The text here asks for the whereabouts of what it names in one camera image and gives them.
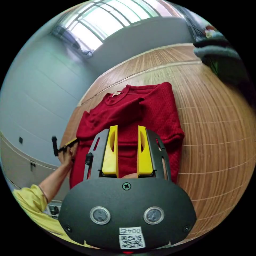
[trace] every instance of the clothing label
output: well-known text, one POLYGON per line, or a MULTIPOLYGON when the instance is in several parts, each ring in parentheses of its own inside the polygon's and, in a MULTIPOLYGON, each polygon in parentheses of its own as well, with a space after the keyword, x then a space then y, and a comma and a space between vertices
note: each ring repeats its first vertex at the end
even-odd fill
POLYGON ((116 93, 114 93, 114 94, 112 95, 112 97, 114 97, 115 95, 119 95, 119 94, 121 94, 121 92, 120 92, 120 91, 117 91, 116 93))
POLYGON ((119 244, 121 249, 145 248, 145 241, 141 227, 120 227, 119 244))

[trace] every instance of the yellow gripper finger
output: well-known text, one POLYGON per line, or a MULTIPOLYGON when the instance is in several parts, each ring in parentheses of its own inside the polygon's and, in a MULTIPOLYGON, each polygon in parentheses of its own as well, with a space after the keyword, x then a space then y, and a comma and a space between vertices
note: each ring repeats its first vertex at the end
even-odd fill
POLYGON ((146 127, 138 126, 137 175, 151 175, 153 166, 147 140, 146 127))
POLYGON ((118 178, 118 125, 110 126, 105 149, 102 172, 104 175, 116 175, 118 178))

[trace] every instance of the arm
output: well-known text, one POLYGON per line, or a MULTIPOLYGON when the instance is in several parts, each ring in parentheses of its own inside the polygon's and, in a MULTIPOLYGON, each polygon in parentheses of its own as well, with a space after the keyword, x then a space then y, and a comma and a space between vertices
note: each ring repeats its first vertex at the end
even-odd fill
POLYGON ((67 152, 64 153, 63 164, 39 184, 48 202, 56 196, 69 170, 72 168, 72 157, 73 153, 68 147, 67 152))

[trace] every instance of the black handle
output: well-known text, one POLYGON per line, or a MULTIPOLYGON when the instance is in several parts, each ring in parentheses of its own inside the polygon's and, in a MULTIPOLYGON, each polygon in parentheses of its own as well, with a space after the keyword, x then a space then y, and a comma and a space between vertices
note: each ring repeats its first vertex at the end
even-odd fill
POLYGON ((58 147, 57 147, 57 138, 56 138, 56 136, 53 136, 51 140, 53 142, 54 155, 57 157, 59 155, 59 152, 58 152, 58 147))

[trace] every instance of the screw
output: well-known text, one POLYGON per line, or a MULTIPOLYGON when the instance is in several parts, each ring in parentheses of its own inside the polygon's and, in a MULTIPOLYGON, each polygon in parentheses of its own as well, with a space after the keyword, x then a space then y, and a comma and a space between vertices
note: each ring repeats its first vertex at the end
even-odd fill
POLYGON ((128 182, 125 182, 122 187, 124 190, 129 190, 131 188, 131 184, 128 182))
POLYGON ((189 232, 191 230, 191 226, 187 225, 183 228, 183 232, 189 232))
POLYGON ((69 225, 65 226, 65 230, 70 233, 72 232, 72 228, 69 225))

